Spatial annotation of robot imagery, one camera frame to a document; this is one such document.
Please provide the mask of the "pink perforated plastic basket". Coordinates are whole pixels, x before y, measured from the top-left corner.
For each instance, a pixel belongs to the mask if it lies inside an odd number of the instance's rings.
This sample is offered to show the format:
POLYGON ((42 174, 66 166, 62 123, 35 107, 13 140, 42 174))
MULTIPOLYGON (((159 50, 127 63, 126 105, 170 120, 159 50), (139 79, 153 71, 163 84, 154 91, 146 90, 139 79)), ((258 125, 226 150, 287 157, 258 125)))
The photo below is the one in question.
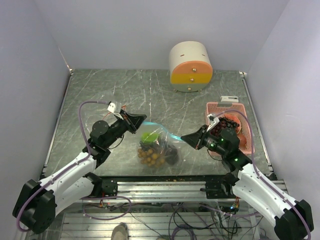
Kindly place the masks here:
POLYGON ((210 124, 207 115, 216 115, 219 118, 225 117, 238 124, 235 128, 237 135, 240 137, 240 150, 246 154, 252 154, 252 136, 248 121, 244 118, 247 117, 245 106, 242 103, 221 103, 221 102, 207 102, 205 109, 205 123, 210 124))

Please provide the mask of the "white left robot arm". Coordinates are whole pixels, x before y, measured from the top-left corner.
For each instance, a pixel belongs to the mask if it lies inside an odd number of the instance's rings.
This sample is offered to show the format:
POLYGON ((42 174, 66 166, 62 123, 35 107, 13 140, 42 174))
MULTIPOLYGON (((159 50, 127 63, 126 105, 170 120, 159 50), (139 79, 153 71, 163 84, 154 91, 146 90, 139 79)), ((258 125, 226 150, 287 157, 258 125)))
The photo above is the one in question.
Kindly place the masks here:
POLYGON ((98 198, 103 180, 94 170, 109 157, 110 146, 126 132, 135 134, 146 118, 145 114, 121 110, 112 125, 104 120, 95 122, 85 148, 74 160, 46 178, 23 185, 12 212, 18 229, 40 234, 77 200, 98 198))

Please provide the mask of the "fake dark blue grape bunch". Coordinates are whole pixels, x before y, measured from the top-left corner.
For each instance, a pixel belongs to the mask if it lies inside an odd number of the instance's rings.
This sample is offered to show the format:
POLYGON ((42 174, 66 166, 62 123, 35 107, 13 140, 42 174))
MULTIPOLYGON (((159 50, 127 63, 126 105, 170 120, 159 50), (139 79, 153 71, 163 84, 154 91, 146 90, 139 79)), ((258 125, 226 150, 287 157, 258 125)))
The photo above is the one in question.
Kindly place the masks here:
POLYGON ((226 120, 225 121, 225 123, 226 123, 226 126, 228 127, 228 128, 234 128, 234 129, 236 129, 236 128, 238 128, 238 127, 240 127, 240 124, 239 123, 237 123, 236 121, 233 121, 233 120, 226 120))

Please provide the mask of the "blue zip top bag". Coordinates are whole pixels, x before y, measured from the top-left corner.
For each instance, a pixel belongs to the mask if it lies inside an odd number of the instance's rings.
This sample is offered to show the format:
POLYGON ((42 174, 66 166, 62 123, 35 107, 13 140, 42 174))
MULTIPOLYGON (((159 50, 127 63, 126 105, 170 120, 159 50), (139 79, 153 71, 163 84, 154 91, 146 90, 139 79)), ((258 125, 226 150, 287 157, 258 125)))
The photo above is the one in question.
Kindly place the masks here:
POLYGON ((138 159, 138 149, 139 148, 154 148, 154 149, 162 149, 165 150, 169 147, 175 147, 178 149, 179 153, 179 160, 176 164, 174 165, 169 165, 167 162, 161 167, 148 167, 146 165, 142 165, 145 169, 150 169, 152 171, 157 171, 161 169, 171 169, 173 167, 179 166, 183 162, 183 155, 182 155, 182 148, 183 148, 184 142, 181 140, 181 138, 173 133, 171 133, 168 129, 166 129, 163 125, 155 123, 155 122, 150 122, 150 121, 145 121, 139 130, 137 131, 137 147, 136 147, 136 157, 137 161, 139 164, 138 159), (159 137, 156 142, 152 143, 143 143, 141 142, 141 136, 143 133, 158 133, 159 137))

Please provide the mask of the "orange zip top bag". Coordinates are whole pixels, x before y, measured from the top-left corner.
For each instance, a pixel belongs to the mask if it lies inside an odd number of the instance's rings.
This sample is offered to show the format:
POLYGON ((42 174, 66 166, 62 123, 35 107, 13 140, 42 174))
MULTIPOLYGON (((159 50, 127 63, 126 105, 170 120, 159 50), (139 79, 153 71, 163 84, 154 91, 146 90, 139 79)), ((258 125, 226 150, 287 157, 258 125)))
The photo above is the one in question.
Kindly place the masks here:
POLYGON ((126 109, 125 102, 116 97, 112 91, 100 91, 91 100, 100 103, 87 103, 82 108, 83 123, 88 130, 91 129, 95 122, 100 120, 106 121, 111 125, 117 120, 114 115, 116 108, 121 107, 122 110, 126 109))

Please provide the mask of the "fake brown round fruit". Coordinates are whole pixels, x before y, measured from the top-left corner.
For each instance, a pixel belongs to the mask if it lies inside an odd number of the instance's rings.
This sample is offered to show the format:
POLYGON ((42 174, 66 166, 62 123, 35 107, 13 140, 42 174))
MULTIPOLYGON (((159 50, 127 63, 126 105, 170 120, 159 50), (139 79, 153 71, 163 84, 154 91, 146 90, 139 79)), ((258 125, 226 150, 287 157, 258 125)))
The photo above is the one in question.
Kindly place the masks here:
POLYGON ((240 133, 237 135, 238 139, 239 139, 239 147, 244 149, 247 146, 247 138, 245 137, 244 134, 240 133))

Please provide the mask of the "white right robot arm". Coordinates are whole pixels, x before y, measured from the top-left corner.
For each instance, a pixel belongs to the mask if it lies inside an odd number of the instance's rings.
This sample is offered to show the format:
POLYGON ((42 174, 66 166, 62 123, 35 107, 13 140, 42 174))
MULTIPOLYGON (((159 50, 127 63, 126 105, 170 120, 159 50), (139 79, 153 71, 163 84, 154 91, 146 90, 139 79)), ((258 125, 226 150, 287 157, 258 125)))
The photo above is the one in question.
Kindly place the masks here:
POLYGON ((203 125, 181 140, 195 150, 203 147, 221 156, 228 173, 220 186, 226 198, 239 197, 251 205, 273 226, 280 240, 309 240, 314 230, 312 209, 305 200, 297 201, 258 170, 253 158, 239 148, 240 140, 234 129, 225 128, 214 136, 203 125))

